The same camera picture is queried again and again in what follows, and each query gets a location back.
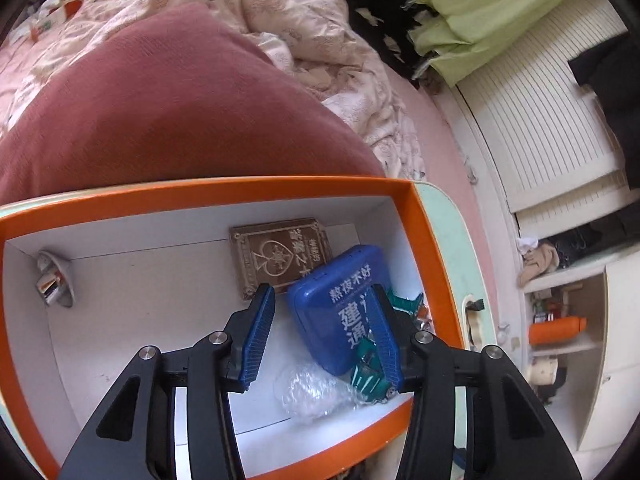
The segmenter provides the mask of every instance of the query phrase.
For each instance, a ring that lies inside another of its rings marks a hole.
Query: green curtain
[[[562,0],[414,0],[437,10],[410,32],[449,86],[500,54]]]

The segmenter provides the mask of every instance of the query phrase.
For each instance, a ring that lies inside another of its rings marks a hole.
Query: red pillow
[[[0,140],[0,203],[205,176],[384,176],[371,149],[253,43],[186,4],[54,76]]]

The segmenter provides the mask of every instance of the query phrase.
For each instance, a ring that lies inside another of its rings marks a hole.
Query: silver screw
[[[140,349],[140,352],[138,352],[138,355],[140,356],[141,359],[144,359],[145,361],[147,359],[151,359],[154,355],[156,355],[156,347],[145,346],[144,348]]]
[[[415,340],[418,343],[426,345],[433,341],[433,334],[431,332],[427,332],[426,330],[420,330],[420,332],[415,333]]]
[[[491,359],[500,359],[504,355],[502,348],[496,345],[488,345],[485,350]]]
[[[228,339],[228,336],[222,332],[222,330],[218,330],[209,336],[210,343],[214,345],[222,345]]]

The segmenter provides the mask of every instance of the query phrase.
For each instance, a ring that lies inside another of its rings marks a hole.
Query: orange bottle
[[[544,323],[534,323],[529,327],[529,344],[557,343],[577,336],[585,328],[587,328],[587,318],[578,316],[567,316]]]

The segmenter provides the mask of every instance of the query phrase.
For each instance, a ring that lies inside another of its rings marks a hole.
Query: blue plastic case
[[[391,286],[382,250],[357,245],[289,287],[287,303],[312,357],[341,376],[356,363],[356,348],[369,335],[365,292]]]

